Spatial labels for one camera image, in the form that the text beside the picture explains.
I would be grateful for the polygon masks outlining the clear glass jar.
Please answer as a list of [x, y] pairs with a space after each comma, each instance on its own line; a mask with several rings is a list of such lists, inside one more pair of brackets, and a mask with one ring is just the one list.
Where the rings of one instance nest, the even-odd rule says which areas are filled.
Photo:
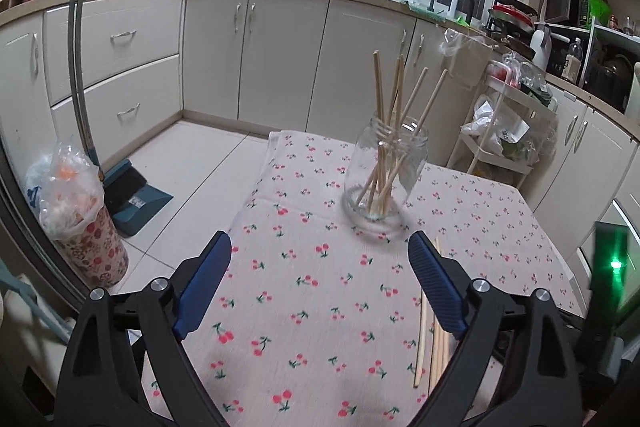
[[373, 116], [355, 143], [346, 170], [346, 206], [369, 221], [397, 215], [427, 160], [428, 136], [419, 121], [385, 124]]

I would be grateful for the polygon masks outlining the white rolling cart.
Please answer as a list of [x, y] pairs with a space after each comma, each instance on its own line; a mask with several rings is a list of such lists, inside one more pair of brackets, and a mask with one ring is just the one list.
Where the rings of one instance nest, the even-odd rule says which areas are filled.
[[555, 149], [558, 102], [529, 63], [491, 60], [446, 166], [521, 187]]

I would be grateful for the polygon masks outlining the white plastic bag on cart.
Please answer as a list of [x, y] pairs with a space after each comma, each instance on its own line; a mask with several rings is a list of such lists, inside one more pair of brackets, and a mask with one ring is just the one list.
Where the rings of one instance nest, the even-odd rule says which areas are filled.
[[521, 158], [526, 150], [527, 122], [515, 112], [505, 98], [496, 108], [498, 94], [481, 94], [474, 106], [472, 119], [461, 127], [463, 135], [472, 136], [483, 150], [502, 157]]

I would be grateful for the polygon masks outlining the white spray bottle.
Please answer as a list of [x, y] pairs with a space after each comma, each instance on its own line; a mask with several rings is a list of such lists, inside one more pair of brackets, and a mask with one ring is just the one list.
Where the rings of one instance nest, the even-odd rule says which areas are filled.
[[450, 0], [448, 10], [447, 10], [447, 17], [450, 20], [454, 20], [456, 18], [458, 3], [459, 3], [459, 0]]

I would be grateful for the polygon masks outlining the floral bin with plastic bag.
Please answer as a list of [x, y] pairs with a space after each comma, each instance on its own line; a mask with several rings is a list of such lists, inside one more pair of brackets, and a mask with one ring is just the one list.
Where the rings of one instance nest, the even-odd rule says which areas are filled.
[[99, 169], [58, 143], [25, 174], [25, 196], [43, 232], [85, 279], [107, 288], [126, 275], [129, 257], [104, 202]]

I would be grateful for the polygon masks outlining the wooden chopstick pile middle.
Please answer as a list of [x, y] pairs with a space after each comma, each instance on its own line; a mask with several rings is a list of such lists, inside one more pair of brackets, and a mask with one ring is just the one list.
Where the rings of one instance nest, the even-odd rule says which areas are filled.
[[396, 60], [395, 72], [390, 90], [390, 99], [384, 102], [384, 124], [380, 130], [380, 147], [382, 148], [381, 174], [382, 181], [376, 193], [376, 210], [381, 217], [385, 216], [388, 194], [390, 194], [390, 161], [395, 158], [395, 142], [400, 124], [400, 108], [402, 90], [404, 90], [405, 55], [400, 54]]

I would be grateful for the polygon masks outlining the wooden chopstick pile rightmost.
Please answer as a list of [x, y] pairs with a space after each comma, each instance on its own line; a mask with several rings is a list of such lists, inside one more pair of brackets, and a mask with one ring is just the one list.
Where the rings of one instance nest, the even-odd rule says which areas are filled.
[[390, 161], [390, 194], [388, 194], [385, 216], [396, 213], [407, 202], [413, 187], [418, 182], [422, 168], [427, 160], [428, 132], [425, 130], [426, 118], [430, 115], [440, 89], [450, 77], [449, 70], [444, 69], [433, 91], [422, 106], [416, 118], [410, 115], [418, 101], [428, 68], [424, 67], [414, 84], [406, 104], [400, 111], [400, 124], [395, 142], [395, 158]]

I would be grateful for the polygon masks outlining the teal dustpan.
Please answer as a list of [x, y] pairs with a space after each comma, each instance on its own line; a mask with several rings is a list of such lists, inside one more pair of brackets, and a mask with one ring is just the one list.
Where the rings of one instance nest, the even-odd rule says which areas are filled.
[[152, 186], [129, 159], [119, 161], [105, 173], [104, 202], [117, 231], [136, 235], [167, 204], [172, 195]]

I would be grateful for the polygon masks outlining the cream kitchen cabinets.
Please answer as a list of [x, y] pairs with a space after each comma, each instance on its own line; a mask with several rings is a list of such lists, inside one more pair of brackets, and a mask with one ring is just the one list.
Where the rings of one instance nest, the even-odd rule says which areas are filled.
[[[21, 179], [53, 143], [79, 138], [66, 69], [68, 0], [1, 13], [1, 132]], [[426, 127], [444, 165], [492, 46], [383, 0], [88, 0], [81, 66], [103, 168], [182, 113], [192, 119], [296, 129], [354, 141], [374, 111], [374, 50], [385, 98], [403, 55], [405, 96], [427, 75], [418, 118], [448, 69]], [[558, 96], [558, 142], [524, 184], [530, 208], [565, 256], [585, 248], [591, 220], [615, 199], [639, 228], [639, 126], [577, 88]]]

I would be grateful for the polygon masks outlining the cherry print tablecloth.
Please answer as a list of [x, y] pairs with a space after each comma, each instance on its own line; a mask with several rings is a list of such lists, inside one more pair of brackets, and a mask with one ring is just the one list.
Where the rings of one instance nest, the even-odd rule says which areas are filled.
[[218, 231], [232, 259], [184, 347], [233, 426], [405, 426], [427, 393], [431, 329], [413, 388], [420, 287], [408, 237], [424, 232], [471, 277], [547, 288], [577, 311], [570, 269], [514, 188], [435, 165], [393, 220], [347, 210], [352, 144], [297, 131], [233, 143], [177, 124], [141, 151], [174, 202], [134, 243], [137, 289]]

